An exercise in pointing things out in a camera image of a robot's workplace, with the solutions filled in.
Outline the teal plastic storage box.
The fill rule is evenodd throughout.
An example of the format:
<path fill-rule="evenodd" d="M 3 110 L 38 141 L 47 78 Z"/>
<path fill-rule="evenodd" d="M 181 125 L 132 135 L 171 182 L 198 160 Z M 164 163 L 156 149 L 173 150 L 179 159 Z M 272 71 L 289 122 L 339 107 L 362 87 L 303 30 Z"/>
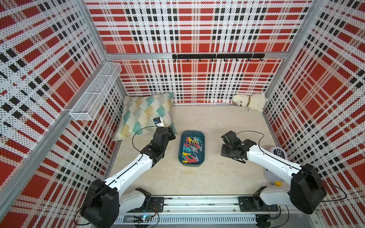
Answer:
<path fill-rule="evenodd" d="M 178 160 L 184 166 L 202 165 L 205 160 L 205 135 L 202 132 L 187 130 L 182 133 Z"/>

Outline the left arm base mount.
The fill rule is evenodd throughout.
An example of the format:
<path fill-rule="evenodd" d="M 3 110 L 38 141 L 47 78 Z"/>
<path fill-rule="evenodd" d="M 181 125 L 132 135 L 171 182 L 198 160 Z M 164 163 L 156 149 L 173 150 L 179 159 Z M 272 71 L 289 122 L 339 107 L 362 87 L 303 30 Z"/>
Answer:
<path fill-rule="evenodd" d="M 121 198 L 126 213 L 135 212 L 163 212 L 164 197 L 152 196 L 143 188 L 136 188 L 132 193 L 123 195 Z"/>

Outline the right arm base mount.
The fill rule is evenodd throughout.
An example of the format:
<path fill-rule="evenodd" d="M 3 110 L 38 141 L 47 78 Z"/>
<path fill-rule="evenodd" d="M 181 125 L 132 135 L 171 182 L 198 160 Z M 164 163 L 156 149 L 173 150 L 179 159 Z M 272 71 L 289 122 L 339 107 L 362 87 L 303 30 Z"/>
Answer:
<path fill-rule="evenodd" d="M 267 188 L 267 186 L 261 186 L 256 192 L 249 196 L 238 197 L 238 204 L 241 212 L 279 212 L 277 205 L 267 205 L 260 198 L 260 193 Z"/>

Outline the grey clothespin top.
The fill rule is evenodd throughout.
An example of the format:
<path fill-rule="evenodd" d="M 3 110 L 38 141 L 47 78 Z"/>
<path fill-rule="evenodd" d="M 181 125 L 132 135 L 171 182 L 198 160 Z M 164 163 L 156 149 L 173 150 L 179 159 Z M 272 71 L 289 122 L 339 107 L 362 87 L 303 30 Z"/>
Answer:
<path fill-rule="evenodd" d="M 196 147 L 194 147 L 194 146 L 191 146 L 190 147 L 190 149 L 191 149 L 191 151 L 193 151 L 194 153 L 198 153 L 199 151 L 198 151 L 198 149 L 196 148 Z"/>

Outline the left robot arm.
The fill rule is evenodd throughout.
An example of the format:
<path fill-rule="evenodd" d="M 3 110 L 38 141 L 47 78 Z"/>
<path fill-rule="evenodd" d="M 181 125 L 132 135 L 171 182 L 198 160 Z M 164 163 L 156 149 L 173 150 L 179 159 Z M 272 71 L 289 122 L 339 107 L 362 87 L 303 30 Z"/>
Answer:
<path fill-rule="evenodd" d="M 157 212 L 157 207 L 151 204 L 151 193 L 136 188 L 125 194 L 125 190 L 164 158 L 169 141 L 175 138 L 172 127 L 157 127 L 151 142 L 130 164 L 112 177 L 96 179 L 90 184 L 84 202 L 76 214 L 96 228 L 110 228 L 120 213 L 149 209 Z"/>

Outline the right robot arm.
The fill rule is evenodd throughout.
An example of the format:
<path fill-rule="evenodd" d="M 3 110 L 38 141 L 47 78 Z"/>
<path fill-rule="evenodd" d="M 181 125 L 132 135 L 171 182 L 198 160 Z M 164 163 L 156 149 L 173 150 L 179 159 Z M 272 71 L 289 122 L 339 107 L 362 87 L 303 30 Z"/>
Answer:
<path fill-rule="evenodd" d="M 312 214 L 327 196 L 327 190 L 316 168 L 310 164 L 299 165 L 263 149 L 258 142 L 241 140 L 229 131 L 223 136 L 221 155 L 236 161 L 247 161 L 262 166 L 273 173 L 281 186 L 262 186 L 254 195 L 257 206 L 265 204 L 294 206 L 305 214 Z"/>

